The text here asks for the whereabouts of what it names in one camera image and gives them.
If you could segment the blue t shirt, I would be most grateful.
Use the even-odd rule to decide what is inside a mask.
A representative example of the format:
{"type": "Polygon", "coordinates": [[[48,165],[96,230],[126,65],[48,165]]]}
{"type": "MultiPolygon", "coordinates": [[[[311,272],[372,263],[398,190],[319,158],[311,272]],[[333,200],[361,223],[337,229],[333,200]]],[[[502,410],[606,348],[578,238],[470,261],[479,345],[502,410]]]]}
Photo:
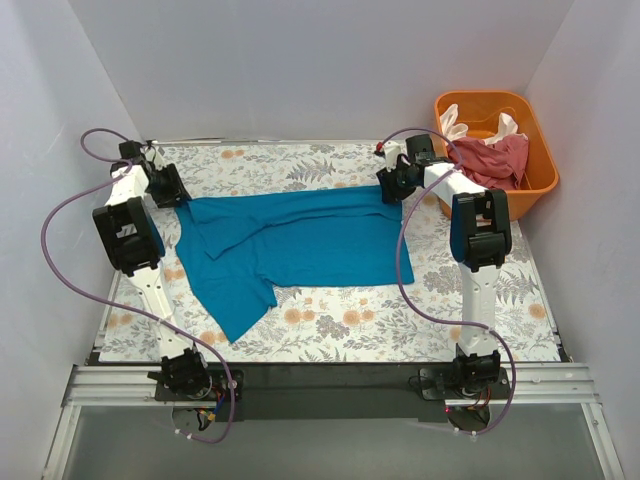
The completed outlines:
{"type": "Polygon", "coordinates": [[[277,305],[278,287],[414,281],[402,207],[377,185],[197,198],[175,212],[191,291],[230,342],[277,305]]]}

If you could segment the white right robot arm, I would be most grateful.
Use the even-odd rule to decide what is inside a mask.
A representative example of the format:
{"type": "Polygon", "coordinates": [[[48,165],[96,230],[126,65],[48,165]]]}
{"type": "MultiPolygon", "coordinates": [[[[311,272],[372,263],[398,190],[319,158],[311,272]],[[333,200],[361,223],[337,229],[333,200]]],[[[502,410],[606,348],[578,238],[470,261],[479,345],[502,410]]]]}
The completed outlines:
{"type": "Polygon", "coordinates": [[[386,140],[374,150],[385,161],[376,174],[384,203],[399,204],[422,188],[451,210],[449,244],[462,285],[460,336],[453,360],[422,369],[417,384],[428,400],[488,400],[493,390],[509,391],[495,331],[497,282],[512,247],[507,195],[474,183],[458,162],[438,156],[432,134],[418,129],[403,145],[386,140]]]}

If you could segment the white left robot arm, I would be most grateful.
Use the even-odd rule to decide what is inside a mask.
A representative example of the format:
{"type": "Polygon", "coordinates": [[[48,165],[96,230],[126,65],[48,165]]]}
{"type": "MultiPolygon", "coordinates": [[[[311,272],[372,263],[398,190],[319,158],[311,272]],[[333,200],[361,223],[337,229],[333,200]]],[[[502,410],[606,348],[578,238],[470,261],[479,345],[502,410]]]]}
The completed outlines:
{"type": "Polygon", "coordinates": [[[161,320],[154,327],[160,370],[150,378],[176,395],[200,400],[211,392],[213,377],[195,343],[176,331],[183,324],[164,277],[165,246],[145,203],[149,196],[160,209],[175,208],[191,196],[175,165],[153,145],[126,140],[119,152],[110,168],[116,182],[92,218],[112,266],[129,279],[144,310],[161,320]]]}

